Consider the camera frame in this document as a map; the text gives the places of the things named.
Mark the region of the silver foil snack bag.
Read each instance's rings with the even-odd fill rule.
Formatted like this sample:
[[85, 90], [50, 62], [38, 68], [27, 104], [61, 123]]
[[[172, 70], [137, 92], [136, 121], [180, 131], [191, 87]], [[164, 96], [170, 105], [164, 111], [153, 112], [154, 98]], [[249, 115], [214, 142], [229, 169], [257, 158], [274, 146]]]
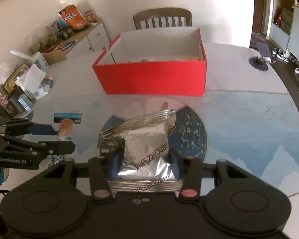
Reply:
[[137, 116], [100, 133], [110, 152], [122, 149], [122, 160], [109, 185], [115, 192], [177, 192], [168, 136], [175, 127], [175, 110]]

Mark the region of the white tissue paper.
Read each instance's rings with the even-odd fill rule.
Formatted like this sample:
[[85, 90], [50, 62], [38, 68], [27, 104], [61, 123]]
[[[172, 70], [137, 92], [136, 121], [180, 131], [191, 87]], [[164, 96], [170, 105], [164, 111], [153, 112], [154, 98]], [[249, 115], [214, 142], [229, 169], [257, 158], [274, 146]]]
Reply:
[[36, 66], [36, 64], [32, 64], [29, 68], [22, 69], [14, 78], [14, 82], [24, 91], [34, 94], [45, 77], [46, 72]]

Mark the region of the red cardboard shoe box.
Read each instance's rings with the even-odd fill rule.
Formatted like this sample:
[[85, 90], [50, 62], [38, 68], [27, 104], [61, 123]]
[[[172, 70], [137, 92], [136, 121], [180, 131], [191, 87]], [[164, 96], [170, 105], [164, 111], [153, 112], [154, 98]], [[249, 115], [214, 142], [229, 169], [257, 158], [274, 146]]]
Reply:
[[205, 94], [207, 58], [198, 27], [122, 32], [92, 69], [107, 94]]

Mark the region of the white drawer sideboard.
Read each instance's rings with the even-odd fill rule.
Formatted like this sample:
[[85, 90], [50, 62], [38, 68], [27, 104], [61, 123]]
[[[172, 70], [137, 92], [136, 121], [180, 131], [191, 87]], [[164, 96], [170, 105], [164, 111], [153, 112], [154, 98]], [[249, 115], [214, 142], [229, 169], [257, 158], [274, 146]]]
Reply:
[[43, 57], [49, 65], [76, 58], [88, 53], [99, 52], [109, 47], [109, 38], [103, 22], [99, 17], [96, 23], [90, 23], [89, 28], [76, 33], [61, 42], [57, 49], [49, 53], [43, 53]]

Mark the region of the orange snack bag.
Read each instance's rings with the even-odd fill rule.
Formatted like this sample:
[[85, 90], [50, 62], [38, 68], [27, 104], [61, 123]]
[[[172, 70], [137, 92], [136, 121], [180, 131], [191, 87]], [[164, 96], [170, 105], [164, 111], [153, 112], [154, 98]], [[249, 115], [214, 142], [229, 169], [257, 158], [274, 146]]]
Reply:
[[58, 14], [74, 31], [82, 31], [89, 27], [87, 21], [75, 5], [66, 6]]

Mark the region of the far wooden chair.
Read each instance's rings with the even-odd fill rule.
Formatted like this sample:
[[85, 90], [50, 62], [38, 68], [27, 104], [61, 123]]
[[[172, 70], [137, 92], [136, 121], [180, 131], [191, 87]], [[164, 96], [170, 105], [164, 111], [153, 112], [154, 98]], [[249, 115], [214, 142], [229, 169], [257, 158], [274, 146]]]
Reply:
[[192, 12], [174, 7], [148, 9], [134, 15], [133, 22], [137, 30], [142, 29], [142, 22], [146, 29], [192, 26]]

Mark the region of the white wall cabinet unit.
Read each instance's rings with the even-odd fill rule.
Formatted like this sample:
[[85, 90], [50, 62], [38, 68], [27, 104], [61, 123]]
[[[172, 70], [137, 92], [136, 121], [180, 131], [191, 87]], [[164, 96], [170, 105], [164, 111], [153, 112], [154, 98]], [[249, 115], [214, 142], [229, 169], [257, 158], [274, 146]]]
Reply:
[[299, 0], [271, 0], [269, 40], [299, 62]]

